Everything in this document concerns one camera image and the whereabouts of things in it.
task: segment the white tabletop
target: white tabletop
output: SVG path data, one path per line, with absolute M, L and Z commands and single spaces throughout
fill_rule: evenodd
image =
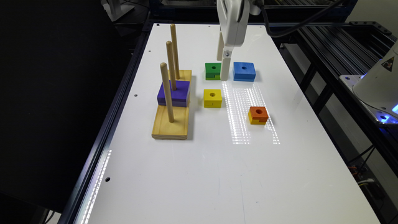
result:
M 254 82 L 232 81 L 232 69 L 205 80 L 219 29 L 177 24 L 180 69 L 193 76 L 188 139 L 169 141 L 151 138 L 171 40 L 169 24 L 153 27 L 83 223 L 379 223 L 264 26 L 232 54 L 254 63 Z M 203 89 L 221 89 L 222 107 L 204 108 Z M 265 127 L 249 124 L 250 106 L 266 106 Z

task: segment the blue light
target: blue light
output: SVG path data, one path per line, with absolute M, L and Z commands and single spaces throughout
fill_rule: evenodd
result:
M 398 105 L 396 105 L 396 106 L 392 109 L 392 112 L 398 114 Z
M 385 123 L 390 118 L 390 116 L 382 116 L 382 117 L 385 118 L 385 119 L 381 118 L 381 120 L 380 120 L 383 123 Z

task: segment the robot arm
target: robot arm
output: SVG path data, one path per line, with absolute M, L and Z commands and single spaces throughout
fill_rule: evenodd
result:
M 353 87 L 367 105 L 398 118 L 398 42 Z
M 222 81 L 228 79 L 234 47 L 240 47 L 244 42 L 249 13 L 260 14 L 261 10 L 253 2 L 253 0 L 217 0 L 217 13 L 220 20 L 217 60 L 221 61 L 220 78 Z

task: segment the dark background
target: dark background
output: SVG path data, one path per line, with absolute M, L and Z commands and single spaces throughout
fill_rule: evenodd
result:
M 131 54 L 99 1 L 2 1 L 0 29 L 0 223 L 8 223 L 18 218 L 10 198 L 62 212 Z

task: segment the square block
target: square block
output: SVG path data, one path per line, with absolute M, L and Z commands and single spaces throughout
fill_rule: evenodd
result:
M 215 75 L 214 78 L 206 77 L 206 80 L 221 80 L 221 79 L 220 79 L 220 75 Z
M 205 107 L 221 107 L 223 97 L 221 96 L 221 90 L 204 90 L 203 100 Z
M 205 68 L 206 80 L 208 80 L 207 78 L 214 78 L 216 75 L 220 76 L 221 63 L 205 63 Z
M 188 106 L 188 97 L 189 97 L 189 92 L 190 92 L 190 82 L 189 81 L 175 81 L 175 85 L 177 87 L 177 90 L 172 91 L 171 90 L 171 84 L 170 84 L 170 92 L 172 94 L 172 104 L 173 106 L 181 106 L 181 107 L 187 107 Z M 160 86 L 159 93 L 157 94 L 157 103 L 159 105 L 165 106 L 166 105 L 166 99 L 164 96 L 164 89 L 163 89 L 163 83 Z
M 253 82 L 256 77 L 256 70 L 253 63 L 234 62 L 233 67 L 234 81 Z
M 268 120 L 268 113 L 263 106 L 251 106 L 249 110 L 250 124 L 265 124 Z

